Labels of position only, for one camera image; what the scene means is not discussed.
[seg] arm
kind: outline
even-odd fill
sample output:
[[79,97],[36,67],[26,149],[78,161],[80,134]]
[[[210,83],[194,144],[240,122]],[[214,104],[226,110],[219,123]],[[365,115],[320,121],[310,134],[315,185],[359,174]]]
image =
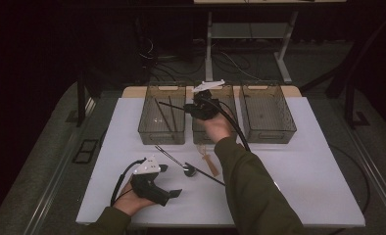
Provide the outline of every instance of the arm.
[[98,220],[86,226],[81,235],[121,235],[131,222],[131,217],[141,209],[155,203],[139,198],[132,191],[131,178],[121,190],[121,195],[112,207],[106,207]]
[[221,114],[200,122],[217,143],[227,203],[240,234],[304,234],[299,217],[261,160],[230,137],[230,123]]

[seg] transparent storage container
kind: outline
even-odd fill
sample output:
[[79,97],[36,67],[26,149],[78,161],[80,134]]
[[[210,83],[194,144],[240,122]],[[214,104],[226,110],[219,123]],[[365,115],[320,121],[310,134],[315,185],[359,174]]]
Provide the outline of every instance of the transparent storage container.
[[278,81],[242,81],[239,100],[249,143],[289,143],[297,127]]
[[[195,87],[200,85],[201,81],[195,82]],[[212,99],[218,99],[220,101],[220,106],[223,110],[229,110],[235,120],[238,120],[238,115],[236,114],[236,105],[235,97],[233,94],[233,83],[226,81],[224,85],[220,85],[210,89],[212,93]],[[193,129],[193,143],[194,144],[214,144],[214,142],[206,134],[205,128],[198,124],[196,119],[192,120],[192,129]],[[232,130],[232,136],[236,138],[237,133],[235,130]]]
[[144,145],[182,145],[185,142],[186,83],[152,81],[147,87],[138,132]]

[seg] human hand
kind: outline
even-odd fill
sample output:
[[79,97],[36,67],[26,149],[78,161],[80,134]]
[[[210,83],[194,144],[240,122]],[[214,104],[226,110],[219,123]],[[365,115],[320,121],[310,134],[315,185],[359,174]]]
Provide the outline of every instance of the human hand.
[[125,212],[129,216],[133,216],[141,209],[156,204],[148,199],[138,197],[138,195],[132,190],[131,179],[132,176],[122,188],[121,194],[113,204],[114,208]]
[[212,119],[197,119],[197,122],[205,127],[206,133],[214,143],[231,135],[230,122],[221,113],[218,113]]

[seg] person's left hand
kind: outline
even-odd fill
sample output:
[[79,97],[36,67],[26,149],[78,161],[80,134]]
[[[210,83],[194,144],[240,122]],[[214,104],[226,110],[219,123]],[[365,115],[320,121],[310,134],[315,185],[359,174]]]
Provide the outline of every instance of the person's left hand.
[[138,197],[138,195],[136,195],[132,190],[131,179],[132,175],[122,188],[119,198],[113,205],[114,208],[125,212],[129,216],[133,216],[141,209],[156,204],[148,199]]

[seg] green sleeve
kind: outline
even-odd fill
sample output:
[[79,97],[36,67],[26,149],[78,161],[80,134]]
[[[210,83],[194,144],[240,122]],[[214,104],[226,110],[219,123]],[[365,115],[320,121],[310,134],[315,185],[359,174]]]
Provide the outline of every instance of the green sleeve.
[[131,217],[115,208],[107,207],[96,222],[87,225],[80,235],[122,235]]
[[249,234],[304,234],[300,218],[274,184],[261,160],[231,137],[215,146],[236,228]]

